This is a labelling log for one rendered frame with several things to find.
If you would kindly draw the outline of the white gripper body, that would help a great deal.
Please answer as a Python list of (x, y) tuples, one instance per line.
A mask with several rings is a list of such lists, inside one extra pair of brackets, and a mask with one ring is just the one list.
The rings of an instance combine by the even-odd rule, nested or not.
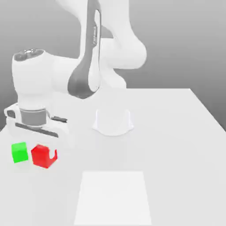
[(14, 118), (7, 117), (6, 125), (15, 140), (46, 146), (68, 141), (68, 127), (65, 123), (58, 121), (47, 120), (46, 125), (33, 128), (17, 122)]

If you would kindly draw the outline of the small red cube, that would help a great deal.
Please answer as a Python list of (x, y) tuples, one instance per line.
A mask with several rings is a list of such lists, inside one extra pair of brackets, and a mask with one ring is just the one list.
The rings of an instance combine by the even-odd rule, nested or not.
[(47, 146), (36, 145), (31, 150), (33, 164), (42, 168), (48, 169), (58, 158), (57, 150), (54, 151), (54, 156), (50, 158), (50, 149)]

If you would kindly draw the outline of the small green cube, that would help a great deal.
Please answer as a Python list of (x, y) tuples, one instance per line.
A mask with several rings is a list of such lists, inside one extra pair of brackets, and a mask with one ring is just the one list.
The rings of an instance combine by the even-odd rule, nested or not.
[(29, 159), (28, 153), (27, 153), (27, 146), (25, 142), (12, 144), (11, 154), (12, 154), (14, 163), (27, 161)]

